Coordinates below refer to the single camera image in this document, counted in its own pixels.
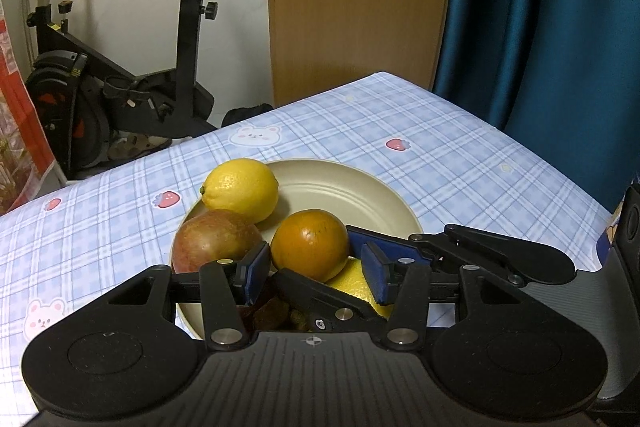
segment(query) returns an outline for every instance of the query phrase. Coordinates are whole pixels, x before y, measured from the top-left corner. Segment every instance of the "ridged gray surface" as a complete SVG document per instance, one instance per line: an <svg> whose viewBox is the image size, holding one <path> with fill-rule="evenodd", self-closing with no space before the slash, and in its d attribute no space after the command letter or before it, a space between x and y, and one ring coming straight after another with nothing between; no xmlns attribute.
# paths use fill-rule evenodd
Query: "ridged gray surface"
<svg viewBox="0 0 640 427"><path fill-rule="evenodd" d="M597 272L578 271L561 286L529 283L523 291L596 337L607 353L599 398L617 396L640 371L640 323L620 259L612 250Z"/></svg>
<svg viewBox="0 0 640 427"><path fill-rule="evenodd" d="M320 339L317 345L306 340ZM36 420L34 427L71 427ZM162 427L506 427L461 407L431 380L417 358L388 353L366 333L261 333L236 353L213 355L185 393L128 421ZM528 427L594 427L585 415Z"/></svg>

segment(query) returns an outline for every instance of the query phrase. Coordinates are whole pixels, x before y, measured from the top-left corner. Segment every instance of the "tablecloth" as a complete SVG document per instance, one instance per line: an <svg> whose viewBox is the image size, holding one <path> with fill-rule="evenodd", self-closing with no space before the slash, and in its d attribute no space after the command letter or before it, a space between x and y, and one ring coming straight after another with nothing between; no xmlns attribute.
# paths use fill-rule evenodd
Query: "tablecloth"
<svg viewBox="0 0 640 427"><path fill-rule="evenodd" d="M21 425L35 413L20 357L41 325L166 263L207 173L242 156L351 165L404 198L425 232L460 223L553 245L578 268L599 268L594 245L610 215L593 198L489 124L401 78L373 74L0 218L1 426ZM429 324L450 324L451 313L432 305Z"/></svg>

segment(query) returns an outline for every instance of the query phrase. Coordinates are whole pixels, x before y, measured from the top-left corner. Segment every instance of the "white bear face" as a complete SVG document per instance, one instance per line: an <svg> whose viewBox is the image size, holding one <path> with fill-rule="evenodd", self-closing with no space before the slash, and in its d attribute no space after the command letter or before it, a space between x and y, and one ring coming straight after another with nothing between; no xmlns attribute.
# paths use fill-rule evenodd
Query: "white bear face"
<svg viewBox="0 0 640 427"><path fill-rule="evenodd" d="M64 313L65 301L62 299L53 299L49 306L42 304L39 299L31 301L24 320L24 336L28 341L33 340L38 333L62 319Z"/></svg>
<svg viewBox="0 0 640 427"><path fill-rule="evenodd" d="M265 147L276 145L279 141L280 128L278 126L254 127L253 125L245 125L229 138L229 142L242 147Z"/></svg>

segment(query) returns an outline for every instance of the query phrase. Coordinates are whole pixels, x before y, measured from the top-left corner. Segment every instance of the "orange fruit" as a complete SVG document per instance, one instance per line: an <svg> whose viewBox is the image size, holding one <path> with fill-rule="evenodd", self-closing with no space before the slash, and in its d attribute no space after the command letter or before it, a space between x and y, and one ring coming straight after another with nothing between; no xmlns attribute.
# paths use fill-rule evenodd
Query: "orange fruit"
<svg viewBox="0 0 640 427"><path fill-rule="evenodd" d="M277 269L289 268L319 282L335 277L348 257L347 229L325 210L291 214L271 240L271 260Z"/></svg>

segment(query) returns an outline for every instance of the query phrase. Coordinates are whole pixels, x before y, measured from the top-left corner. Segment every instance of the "exercise bike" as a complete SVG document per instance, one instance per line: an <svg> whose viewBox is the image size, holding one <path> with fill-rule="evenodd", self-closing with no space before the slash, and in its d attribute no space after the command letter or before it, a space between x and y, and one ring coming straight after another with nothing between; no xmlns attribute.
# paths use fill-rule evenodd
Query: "exercise bike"
<svg viewBox="0 0 640 427"><path fill-rule="evenodd" d="M196 137L216 128L207 122L213 95L196 82L200 18L216 18L218 5L180 0L176 67L135 76L68 32L72 2L58 5L60 24L52 21L50 0L38 0L27 19L36 28L38 57L26 87L50 147L68 178L107 162L122 136ZM271 107L232 110L223 124Z"/></svg>

